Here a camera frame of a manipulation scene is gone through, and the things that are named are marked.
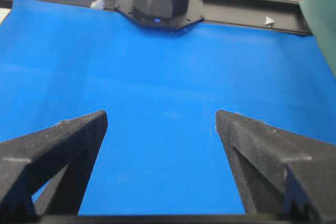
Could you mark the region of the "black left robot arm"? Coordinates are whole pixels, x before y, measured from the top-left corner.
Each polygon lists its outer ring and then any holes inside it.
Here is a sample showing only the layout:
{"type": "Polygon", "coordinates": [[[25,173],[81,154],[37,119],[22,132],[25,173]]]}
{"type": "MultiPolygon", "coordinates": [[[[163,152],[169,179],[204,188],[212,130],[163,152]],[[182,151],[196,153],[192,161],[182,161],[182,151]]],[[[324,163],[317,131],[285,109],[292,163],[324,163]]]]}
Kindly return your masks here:
{"type": "Polygon", "coordinates": [[[204,20],[202,0],[116,0],[115,9],[144,27],[179,30],[204,20]]]}

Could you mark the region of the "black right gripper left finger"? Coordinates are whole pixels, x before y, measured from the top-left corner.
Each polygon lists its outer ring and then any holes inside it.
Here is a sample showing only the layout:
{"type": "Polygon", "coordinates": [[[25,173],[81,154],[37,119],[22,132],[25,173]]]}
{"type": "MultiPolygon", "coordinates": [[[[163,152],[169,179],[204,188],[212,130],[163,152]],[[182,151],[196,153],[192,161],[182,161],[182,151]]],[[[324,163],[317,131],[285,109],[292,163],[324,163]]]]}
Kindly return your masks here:
{"type": "Polygon", "coordinates": [[[70,223],[108,127],[99,110],[1,143],[1,223],[70,223]]]}

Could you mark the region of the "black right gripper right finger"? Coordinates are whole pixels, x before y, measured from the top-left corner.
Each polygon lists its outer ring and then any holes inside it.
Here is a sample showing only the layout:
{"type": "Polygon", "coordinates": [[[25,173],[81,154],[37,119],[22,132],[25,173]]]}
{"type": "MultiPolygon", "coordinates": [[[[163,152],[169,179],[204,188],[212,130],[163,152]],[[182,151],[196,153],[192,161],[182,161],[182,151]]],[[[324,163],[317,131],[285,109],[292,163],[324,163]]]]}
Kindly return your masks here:
{"type": "Polygon", "coordinates": [[[244,210],[335,223],[335,146],[225,110],[215,115],[244,210]]]}

